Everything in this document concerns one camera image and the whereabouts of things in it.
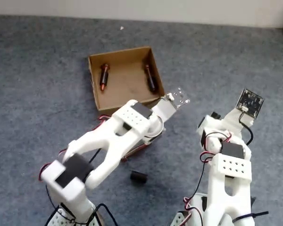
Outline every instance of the circuit board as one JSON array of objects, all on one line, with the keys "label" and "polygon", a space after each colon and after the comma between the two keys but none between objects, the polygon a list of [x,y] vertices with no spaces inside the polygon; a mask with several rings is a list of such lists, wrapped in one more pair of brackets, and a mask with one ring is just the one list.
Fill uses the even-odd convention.
[{"label": "circuit board", "polygon": [[245,114],[255,119],[259,114],[263,102],[264,99],[262,97],[248,89],[244,89],[238,100],[236,109],[244,111]]}]

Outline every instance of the black cylinder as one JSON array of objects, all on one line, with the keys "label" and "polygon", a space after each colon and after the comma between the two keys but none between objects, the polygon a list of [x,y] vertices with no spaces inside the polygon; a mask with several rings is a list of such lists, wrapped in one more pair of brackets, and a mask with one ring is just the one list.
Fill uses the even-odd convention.
[{"label": "black cylinder", "polygon": [[146,65],[146,73],[148,75],[147,81],[148,81],[149,89],[152,93],[154,93],[156,92],[156,80],[154,77],[151,76],[149,65]]},{"label": "black cylinder", "polygon": [[108,76],[109,76],[109,73],[108,73],[108,68],[104,69],[102,71],[102,74],[100,76],[100,86],[102,84],[104,84],[105,86],[107,86],[107,82],[108,82]]},{"label": "black cylinder", "polygon": [[148,175],[132,170],[131,175],[130,175],[130,179],[133,180],[133,181],[136,181],[138,183],[145,184],[147,182]]}]

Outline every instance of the gray carpet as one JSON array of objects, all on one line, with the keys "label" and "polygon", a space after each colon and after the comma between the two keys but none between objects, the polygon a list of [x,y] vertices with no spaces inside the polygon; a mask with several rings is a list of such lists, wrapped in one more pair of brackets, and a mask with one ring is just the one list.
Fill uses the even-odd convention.
[{"label": "gray carpet", "polygon": [[[255,221],[283,226],[281,30],[22,16],[0,16],[0,226],[42,226],[53,211],[40,166],[97,124],[86,57],[145,45],[166,90],[181,86],[191,104],[90,199],[106,203],[121,226],[167,226],[200,175],[197,124],[213,110],[224,116],[247,87],[266,99],[252,128],[251,192],[254,212],[270,214]],[[130,169],[148,173],[147,184],[133,186]]]}]

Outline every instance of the black zip tie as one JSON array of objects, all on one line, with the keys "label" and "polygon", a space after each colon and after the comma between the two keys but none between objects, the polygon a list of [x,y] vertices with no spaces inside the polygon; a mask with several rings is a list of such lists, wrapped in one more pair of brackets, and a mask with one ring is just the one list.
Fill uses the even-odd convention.
[{"label": "black zip tie", "polygon": [[249,217],[256,218],[258,216],[262,216],[262,215],[266,215],[266,214],[269,214],[269,212],[268,211],[264,211],[264,212],[260,212],[260,213],[249,213],[249,214],[245,214],[245,215],[242,215],[240,217],[235,218],[234,220],[232,220],[232,222],[235,223],[236,221],[242,220],[244,218],[249,218]]}]

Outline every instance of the black wire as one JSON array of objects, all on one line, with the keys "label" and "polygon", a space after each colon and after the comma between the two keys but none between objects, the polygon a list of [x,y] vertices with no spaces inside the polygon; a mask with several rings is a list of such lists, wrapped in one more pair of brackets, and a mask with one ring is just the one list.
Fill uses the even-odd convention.
[{"label": "black wire", "polygon": [[90,222],[91,222],[91,221],[93,220],[93,218],[95,217],[96,212],[99,210],[99,208],[100,208],[101,206],[103,206],[103,207],[106,209],[107,213],[110,215],[111,219],[113,220],[114,225],[115,225],[115,226],[118,226],[117,221],[115,220],[114,216],[112,215],[112,213],[110,212],[110,210],[108,209],[108,207],[107,207],[105,204],[103,204],[103,203],[100,203],[100,204],[95,208],[94,212],[90,215],[90,217],[89,217],[89,219],[88,219],[88,221],[87,221],[86,224],[87,224],[87,225],[90,224]]},{"label": "black wire", "polygon": [[118,226],[117,221],[115,220],[114,216],[112,215],[112,213],[110,212],[110,210],[108,209],[108,207],[107,207],[105,204],[103,204],[103,203],[100,203],[100,204],[95,208],[95,210],[93,211],[93,213],[90,215],[90,217],[89,217],[87,223],[78,223],[78,222],[75,221],[74,218],[73,218],[73,219],[69,219],[69,218],[63,216],[63,215],[58,211],[58,206],[56,207],[56,206],[53,204],[53,201],[52,201],[52,199],[51,199],[51,196],[49,195],[49,191],[48,191],[47,185],[45,186],[45,188],[46,188],[47,196],[48,196],[49,201],[51,202],[53,208],[54,208],[55,210],[57,210],[57,212],[59,213],[59,215],[61,215],[64,219],[68,220],[69,222],[72,222],[72,223],[75,223],[75,224],[78,224],[78,225],[89,225],[90,222],[97,216],[97,211],[98,211],[98,209],[99,209],[101,206],[103,206],[103,207],[105,207],[107,213],[110,215],[110,217],[111,217],[111,219],[113,220],[114,224],[115,224],[116,226]]},{"label": "black wire", "polygon": [[204,138],[204,144],[203,144],[203,147],[204,147],[204,150],[205,151],[208,151],[207,150],[207,137],[209,136],[209,135],[211,135],[211,134],[221,134],[221,135],[223,135],[223,136],[225,136],[226,137],[226,139],[228,139],[229,137],[227,136],[227,135],[225,135],[224,133],[222,133],[222,132],[218,132],[218,131],[215,131],[215,132],[211,132],[211,133],[208,133],[206,136],[205,136],[205,138]]},{"label": "black wire", "polygon": [[[49,194],[47,185],[45,185],[45,188],[46,188],[46,193],[47,193],[47,196],[48,196],[48,198],[49,198],[49,201],[51,202],[53,208],[57,210],[58,206],[55,206],[55,204],[53,204],[53,201],[52,201],[51,196],[50,196],[50,194]],[[66,219],[66,220],[68,220],[68,221],[70,221],[70,222],[76,223],[76,224],[78,224],[78,225],[86,225],[86,223],[78,223],[78,222],[75,222],[75,221],[74,221],[74,218],[73,218],[73,219],[69,219],[69,218],[65,217],[65,216],[64,216],[63,214],[61,214],[58,210],[57,210],[57,212],[58,212],[59,215],[61,215],[64,219]]]},{"label": "black wire", "polygon": [[266,214],[269,214],[269,212],[264,211],[264,212],[260,212],[260,213],[249,213],[249,214],[245,214],[245,215],[242,215],[240,217],[235,218],[234,220],[232,220],[232,222],[235,223],[236,221],[242,220],[244,218],[249,218],[249,217],[256,218],[258,216],[262,216],[262,215],[266,215]]},{"label": "black wire", "polygon": [[243,115],[244,115],[244,112],[242,112],[241,115],[240,115],[240,117],[239,117],[239,123],[240,123],[245,129],[247,129],[247,130],[250,132],[250,139],[249,139],[249,141],[246,143],[246,145],[249,145],[249,144],[253,141],[253,139],[254,139],[254,134],[253,134],[253,131],[251,131],[251,129],[250,129],[247,125],[245,125],[243,122],[241,122],[241,119],[242,119]]},{"label": "black wire", "polygon": [[93,157],[91,157],[91,159],[89,160],[89,163],[91,163],[91,162],[95,159],[95,157],[98,155],[98,153],[100,152],[100,150],[101,150],[101,148],[99,148],[99,149],[96,151],[96,153],[93,155]]},{"label": "black wire", "polygon": [[196,189],[195,189],[193,195],[188,198],[188,202],[189,202],[189,201],[195,196],[195,194],[197,193],[198,188],[199,188],[199,185],[200,185],[200,182],[201,182],[201,179],[202,179],[202,176],[203,176],[203,173],[204,173],[204,167],[205,167],[205,165],[206,165],[206,160],[208,160],[208,159],[210,159],[210,158],[211,158],[211,157],[208,157],[208,158],[205,159],[205,161],[204,161],[204,163],[203,163],[202,172],[201,172],[201,176],[200,176],[200,178],[199,178],[197,187],[196,187]]}]

